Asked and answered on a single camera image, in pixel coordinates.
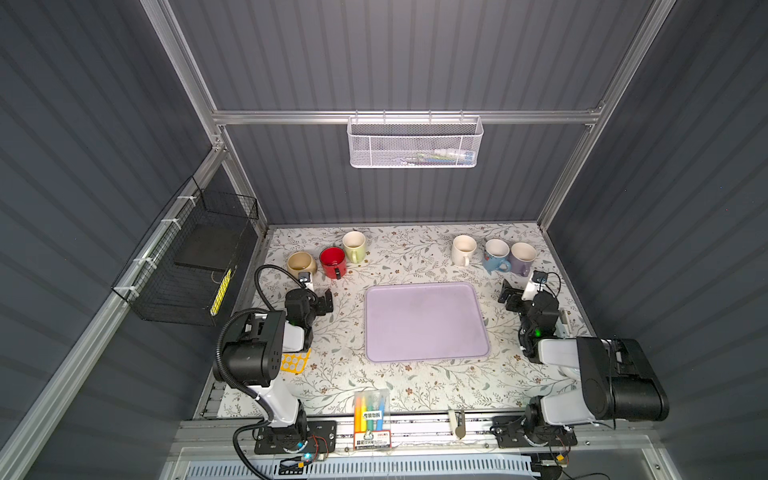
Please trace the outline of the blue dotted mug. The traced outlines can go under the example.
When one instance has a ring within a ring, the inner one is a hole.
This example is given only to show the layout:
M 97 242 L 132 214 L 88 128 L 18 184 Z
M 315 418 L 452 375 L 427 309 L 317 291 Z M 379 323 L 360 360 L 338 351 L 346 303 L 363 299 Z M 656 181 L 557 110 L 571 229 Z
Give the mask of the blue dotted mug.
M 490 239 L 485 243 L 482 264 L 488 273 L 494 271 L 509 272 L 511 264 L 508 260 L 509 245 L 501 239 Z

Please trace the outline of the purple mug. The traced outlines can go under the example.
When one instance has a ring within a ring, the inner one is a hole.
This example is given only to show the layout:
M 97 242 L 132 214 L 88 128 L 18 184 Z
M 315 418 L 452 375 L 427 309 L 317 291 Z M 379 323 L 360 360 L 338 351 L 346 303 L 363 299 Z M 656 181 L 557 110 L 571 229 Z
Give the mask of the purple mug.
M 511 272 L 520 277 L 528 277 L 536 257 L 537 250 L 532 245 L 525 242 L 513 244 L 509 258 Z

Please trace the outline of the red mug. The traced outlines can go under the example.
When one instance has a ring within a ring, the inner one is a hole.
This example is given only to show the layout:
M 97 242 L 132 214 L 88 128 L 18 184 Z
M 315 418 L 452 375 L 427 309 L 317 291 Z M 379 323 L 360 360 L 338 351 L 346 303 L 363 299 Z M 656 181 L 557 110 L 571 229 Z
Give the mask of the red mug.
M 346 254 L 342 248 L 325 248 L 319 260 L 324 274 L 331 280 L 339 280 L 347 272 Z

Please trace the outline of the white mug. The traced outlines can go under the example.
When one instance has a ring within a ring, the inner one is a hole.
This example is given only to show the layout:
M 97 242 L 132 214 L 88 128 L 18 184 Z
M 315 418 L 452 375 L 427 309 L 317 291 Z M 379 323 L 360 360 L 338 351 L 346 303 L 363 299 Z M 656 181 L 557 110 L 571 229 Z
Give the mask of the white mug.
M 455 266 L 468 267 L 477 249 L 477 242 L 468 235 L 458 235 L 453 239 L 451 261 Z

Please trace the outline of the light green mug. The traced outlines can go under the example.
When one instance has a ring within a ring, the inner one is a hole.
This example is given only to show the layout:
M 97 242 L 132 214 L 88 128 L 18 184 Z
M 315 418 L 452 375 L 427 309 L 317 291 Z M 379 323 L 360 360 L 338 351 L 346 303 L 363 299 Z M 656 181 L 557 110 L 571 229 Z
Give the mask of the light green mug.
M 362 232 L 347 232 L 342 238 L 342 245 L 350 263 L 362 264 L 364 262 L 367 252 L 367 238 Z

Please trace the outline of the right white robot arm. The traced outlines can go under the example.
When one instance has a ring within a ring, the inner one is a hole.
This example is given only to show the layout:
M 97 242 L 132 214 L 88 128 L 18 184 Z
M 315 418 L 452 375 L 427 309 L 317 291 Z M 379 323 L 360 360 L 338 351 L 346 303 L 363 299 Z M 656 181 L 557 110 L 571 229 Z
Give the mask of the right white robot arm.
M 505 280 L 498 299 L 519 315 L 521 352 L 533 363 L 570 372 L 576 383 L 567 392 L 533 396 L 521 415 L 494 417 L 490 433 L 499 447 L 569 448 L 577 444 L 578 425 L 668 417 L 668 396 L 638 341 L 558 337 L 558 298 L 541 283 L 530 285 L 523 290 Z

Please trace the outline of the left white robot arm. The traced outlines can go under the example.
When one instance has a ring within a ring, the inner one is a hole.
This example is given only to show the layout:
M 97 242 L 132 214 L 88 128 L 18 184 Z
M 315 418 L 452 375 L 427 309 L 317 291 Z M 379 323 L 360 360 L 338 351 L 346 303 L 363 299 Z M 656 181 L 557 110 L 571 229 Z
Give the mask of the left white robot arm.
M 301 401 L 277 381 L 285 333 L 288 328 L 296 330 L 303 349 L 312 342 L 314 319 L 332 311 L 330 291 L 317 296 L 299 288 L 287 293 L 284 310 L 243 309 L 233 313 L 220 331 L 214 378 L 256 402 L 263 411 L 258 427 L 274 448 L 298 452 L 305 448 L 310 435 Z

